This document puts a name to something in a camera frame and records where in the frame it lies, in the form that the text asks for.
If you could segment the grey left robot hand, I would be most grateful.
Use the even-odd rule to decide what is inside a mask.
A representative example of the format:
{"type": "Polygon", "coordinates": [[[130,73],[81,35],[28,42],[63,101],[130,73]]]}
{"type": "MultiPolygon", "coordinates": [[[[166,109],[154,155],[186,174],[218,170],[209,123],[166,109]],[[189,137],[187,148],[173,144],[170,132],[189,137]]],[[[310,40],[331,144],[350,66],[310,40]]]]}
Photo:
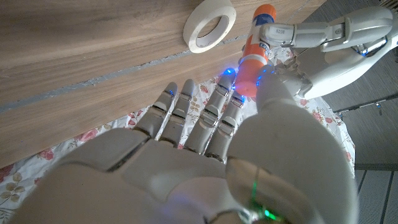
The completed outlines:
{"type": "Polygon", "coordinates": [[[271,47],[299,48],[302,52],[277,73],[291,95],[316,98],[353,83],[379,59],[397,47],[397,10],[366,7],[332,22],[275,23],[256,10],[239,63],[236,91],[252,97],[267,74],[271,47]]]}

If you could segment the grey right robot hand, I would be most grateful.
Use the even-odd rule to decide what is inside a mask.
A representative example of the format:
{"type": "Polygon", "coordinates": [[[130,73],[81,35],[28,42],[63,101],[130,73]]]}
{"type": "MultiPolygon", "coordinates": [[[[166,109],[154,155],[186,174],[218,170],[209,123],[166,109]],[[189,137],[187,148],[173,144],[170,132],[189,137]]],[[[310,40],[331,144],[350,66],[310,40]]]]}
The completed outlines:
{"type": "Polygon", "coordinates": [[[356,223],[358,190],[336,139],[293,97],[308,83],[271,65],[257,75],[257,113],[227,111],[210,147],[177,147],[183,120],[162,126],[171,83],[132,130],[112,129],[60,159],[12,223],[356,223]]]}

